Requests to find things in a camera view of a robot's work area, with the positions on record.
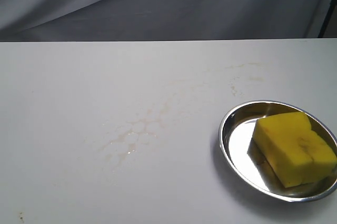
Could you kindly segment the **yellow sponge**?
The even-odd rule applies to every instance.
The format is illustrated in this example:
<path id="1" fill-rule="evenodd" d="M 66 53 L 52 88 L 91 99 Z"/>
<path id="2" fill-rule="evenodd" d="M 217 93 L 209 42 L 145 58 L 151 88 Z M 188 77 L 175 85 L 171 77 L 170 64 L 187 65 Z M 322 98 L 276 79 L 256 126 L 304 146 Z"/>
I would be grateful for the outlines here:
<path id="1" fill-rule="evenodd" d="M 312 130 L 303 112 L 258 119 L 252 139 L 285 188 L 318 182 L 336 166 L 333 149 Z"/>

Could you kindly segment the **orange liquid spill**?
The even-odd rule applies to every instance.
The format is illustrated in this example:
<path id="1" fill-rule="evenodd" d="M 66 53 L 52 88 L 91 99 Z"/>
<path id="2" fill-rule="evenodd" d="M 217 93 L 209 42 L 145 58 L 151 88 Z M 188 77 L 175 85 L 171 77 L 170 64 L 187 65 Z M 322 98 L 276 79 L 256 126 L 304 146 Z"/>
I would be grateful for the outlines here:
<path id="1" fill-rule="evenodd" d="M 224 111 L 264 68 L 187 57 L 83 62 L 73 70 L 82 141 L 108 169 L 166 144 L 186 152 L 217 138 Z"/>

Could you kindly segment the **stainless steel round tray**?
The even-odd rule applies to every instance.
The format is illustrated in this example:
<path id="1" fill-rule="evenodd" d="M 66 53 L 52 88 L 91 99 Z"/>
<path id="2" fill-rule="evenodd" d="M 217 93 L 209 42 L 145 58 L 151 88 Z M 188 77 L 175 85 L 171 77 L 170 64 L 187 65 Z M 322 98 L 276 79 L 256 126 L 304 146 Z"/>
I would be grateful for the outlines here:
<path id="1" fill-rule="evenodd" d="M 336 190 L 336 137 L 303 109 L 266 100 L 240 104 L 222 119 L 219 146 L 244 183 L 272 198 L 310 202 Z"/>

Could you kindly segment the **grey fabric backdrop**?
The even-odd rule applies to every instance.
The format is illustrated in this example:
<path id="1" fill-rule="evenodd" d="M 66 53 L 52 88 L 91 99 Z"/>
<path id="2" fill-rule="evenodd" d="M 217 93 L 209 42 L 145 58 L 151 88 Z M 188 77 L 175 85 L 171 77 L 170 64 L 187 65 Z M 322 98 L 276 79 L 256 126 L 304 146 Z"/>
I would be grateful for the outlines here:
<path id="1" fill-rule="evenodd" d="M 1 0 L 1 41 L 317 36 L 329 0 Z"/>

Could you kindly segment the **black stand pole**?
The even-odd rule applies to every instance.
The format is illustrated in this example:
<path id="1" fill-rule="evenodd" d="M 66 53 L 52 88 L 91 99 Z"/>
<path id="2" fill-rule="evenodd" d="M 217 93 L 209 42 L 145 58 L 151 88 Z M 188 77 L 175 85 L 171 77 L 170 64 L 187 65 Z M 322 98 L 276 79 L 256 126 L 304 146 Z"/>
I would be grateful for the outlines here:
<path id="1" fill-rule="evenodd" d="M 319 31 L 319 34 L 318 34 L 318 38 L 323 38 L 324 37 L 324 34 L 325 34 L 325 31 L 329 25 L 329 22 L 331 20 L 331 17 L 333 15 L 333 12 L 334 12 L 334 9 L 336 7 L 336 0 L 331 0 L 330 1 L 330 5 L 329 5 L 329 9 L 326 13 L 326 16 L 324 18 L 324 21 L 323 21 L 323 24 L 321 26 L 321 29 Z"/>

